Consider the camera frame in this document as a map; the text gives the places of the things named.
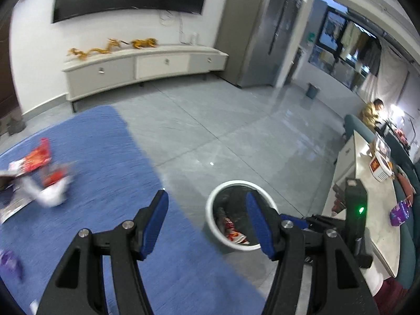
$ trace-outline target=purple wrapper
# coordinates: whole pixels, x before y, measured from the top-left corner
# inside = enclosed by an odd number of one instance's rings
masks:
[[[0,250],[0,269],[7,271],[22,280],[23,267],[19,258],[10,250]]]
[[[400,201],[389,214],[392,226],[400,226],[408,219],[408,217],[408,205],[404,201]]]

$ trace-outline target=white tv cabinet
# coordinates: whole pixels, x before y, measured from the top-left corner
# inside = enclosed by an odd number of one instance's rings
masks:
[[[102,91],[152,79],[224,70],[228,55],[205,46],[167,45],[73,58],[62,71],[67,100],[74,102]]]

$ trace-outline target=blue carpet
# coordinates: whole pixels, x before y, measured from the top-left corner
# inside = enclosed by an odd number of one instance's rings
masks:
[[[22,284],[6,274],[2,278],[27,314],[79,229],[110,230],[148,206],[161,188],[150,162],[110,106],[31,136],[0,156],[0,169],[28,154],[41,137],[50,139],[53,162],[76,161],[78,174],[64,204],[43,209],[32,202],[0,225],[0,248],[16,252],[25,269]],[[157,315],[257,315],[263,309],[263,297],[223,261],[173,199],[155,250],[139,267]],[[116,315],[109,258],[104,259],[104,279],[108,310]]]

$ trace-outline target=person in yellow jacket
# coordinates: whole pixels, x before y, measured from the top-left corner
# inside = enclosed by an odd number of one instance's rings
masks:
[[[359,114],[359,119],[367,126],[373,133],[376,132],[376,124],[379,123],[379,112],[384,108],[384,102],[376,99],[369,102]]]

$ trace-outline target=golden dragon figurine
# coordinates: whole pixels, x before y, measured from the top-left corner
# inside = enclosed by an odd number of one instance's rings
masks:
[[[80,60],[86,60],[87,56],[91,54],[92,52],[99,52],[102,54],[111,53],[113,47],[121,48],[121,43],[129,45],[129,43],[125,41],[120,41],[117,39],[108,39],[108,44],[105,49],[93,48],[93,49],[90,49],[88,52],[83,52],[73,47],[72,49],[69,49],[69,53],[67,55],[73,54],[77,56]],[[141,49],[143,47],[156,47],[158,45],[158,42],[154,38],[147,38],[145,40],[134,39],[133,41],[130,42],[130,44],[135,49]]]
[[[69,49],[69,53],[67,55],[73,54],[77,56],[80,60],[86,60],[87,56],[92,52],[99,52],[102,54],[107,54],[107,53],[111,53],[113,47],[121,48],[121,42],[117,39],[108,39],[108,44],[105,49],[93,48],[93,49],[90,49],[88,52],[83,52],[73,47],[72,49]]]

